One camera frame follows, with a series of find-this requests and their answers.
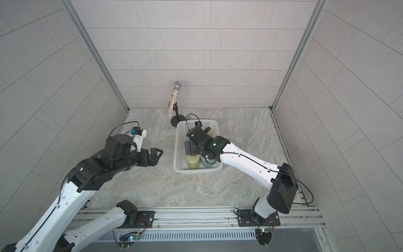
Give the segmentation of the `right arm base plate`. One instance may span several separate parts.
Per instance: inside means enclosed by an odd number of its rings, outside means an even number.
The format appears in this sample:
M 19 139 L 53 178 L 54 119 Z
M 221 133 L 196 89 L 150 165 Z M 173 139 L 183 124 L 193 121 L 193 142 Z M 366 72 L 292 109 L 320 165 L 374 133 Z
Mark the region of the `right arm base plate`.
M 242 210 L 239 208 L 233 209 L 234 214 L 237 216 L 239 227 L 278 227 L 281 225 L 278 212 L 274 212 L 267 218 L 263 218 L 256 214 L 253 210 Z

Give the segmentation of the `blue tea canister front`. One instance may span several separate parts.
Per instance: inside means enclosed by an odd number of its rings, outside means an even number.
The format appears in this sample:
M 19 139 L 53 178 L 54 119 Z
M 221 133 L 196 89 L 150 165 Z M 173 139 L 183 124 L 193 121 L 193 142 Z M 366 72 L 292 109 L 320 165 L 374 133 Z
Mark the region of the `blue tea canister front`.
M 209 160 L 209 159 L 206 159 L 205 157 L 201 156 L 200 157 L 200 163 L 205 168 L 211 168 L 216 163 L 216 160 Z

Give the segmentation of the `yellow-green tea canister front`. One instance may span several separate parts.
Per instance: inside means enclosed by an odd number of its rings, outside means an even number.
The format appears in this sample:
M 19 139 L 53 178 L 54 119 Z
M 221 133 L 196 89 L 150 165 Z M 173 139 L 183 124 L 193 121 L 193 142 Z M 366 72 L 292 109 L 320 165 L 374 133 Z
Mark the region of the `yellow-green tea canister front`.
M 187 155 L 186 163 L 190 170 L 197 170 L 200 167 L 200 155 Z

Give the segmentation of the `white plastic perforated basket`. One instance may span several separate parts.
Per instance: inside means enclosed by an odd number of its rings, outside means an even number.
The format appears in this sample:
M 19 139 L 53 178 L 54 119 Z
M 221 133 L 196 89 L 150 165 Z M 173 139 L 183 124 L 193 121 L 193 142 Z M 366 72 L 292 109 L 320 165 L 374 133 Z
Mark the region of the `white plastic perforated basket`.
M 201 154 L 200 147 L 187 137 L 188 128 L 195 126 L 197 120 L 181 121 L 176 127 L 173 168 L 177 173 L 207 173 L 222 169 L 223 164 L 210 160 Z

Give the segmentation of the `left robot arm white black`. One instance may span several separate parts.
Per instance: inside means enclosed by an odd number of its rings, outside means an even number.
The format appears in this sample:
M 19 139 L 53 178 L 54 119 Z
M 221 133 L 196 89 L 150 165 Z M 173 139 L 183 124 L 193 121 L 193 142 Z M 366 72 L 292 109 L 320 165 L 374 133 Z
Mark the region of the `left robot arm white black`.
M 105 215 L 73 231 L 68 225 L 85 203 L 102 186 L 133 167 L 153 167 L 163 150 L 141 149 L 127 134 L 110 136 L 105 148 L 80 161 L 66 176 L 58 197 L 45 215 L 17 243 L 8 244 L 4 252 L 79 252 L 102 235 L 124 225 L 146 228 L 138 217 L 138 208 L 128 200 L 119 202 Z

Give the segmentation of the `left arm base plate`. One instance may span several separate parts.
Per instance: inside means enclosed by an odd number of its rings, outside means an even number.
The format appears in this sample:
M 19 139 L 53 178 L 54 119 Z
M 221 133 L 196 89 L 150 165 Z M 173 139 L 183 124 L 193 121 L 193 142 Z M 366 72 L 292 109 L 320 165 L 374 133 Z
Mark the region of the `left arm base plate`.
M 151 228 L 153 226 L 155 211 L 137 211 L 126 217 L 119 228 Z

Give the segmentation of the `yellow tea canister back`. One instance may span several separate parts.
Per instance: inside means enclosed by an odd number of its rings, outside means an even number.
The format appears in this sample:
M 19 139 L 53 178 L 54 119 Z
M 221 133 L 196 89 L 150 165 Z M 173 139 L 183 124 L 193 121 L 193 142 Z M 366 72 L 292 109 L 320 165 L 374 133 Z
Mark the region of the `yellow tea canister back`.
M 213 131 L 212 131 L 211 127 L 203 127 L 203 131 L 204 131 L 207 135 L 209 135 L 210 137 L 213 136 Z

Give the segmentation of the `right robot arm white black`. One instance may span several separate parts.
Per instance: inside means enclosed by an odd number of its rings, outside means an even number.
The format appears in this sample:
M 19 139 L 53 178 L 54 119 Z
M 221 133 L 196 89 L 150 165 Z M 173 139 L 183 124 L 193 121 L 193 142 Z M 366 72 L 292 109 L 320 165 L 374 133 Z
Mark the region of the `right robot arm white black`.
M 199 147 L 201 156 L 208 160 L 230 165 L 253 177 L 269 190 L 253 207 L 254 215 L 267 219 L 272 213 L 289 214 L 299 189 L 293 168 L 283 163 L 278 166 L 263 161 L 239 149 L 222 136 L 209 136 L 200 127 L 194 127 L 186 136 Z

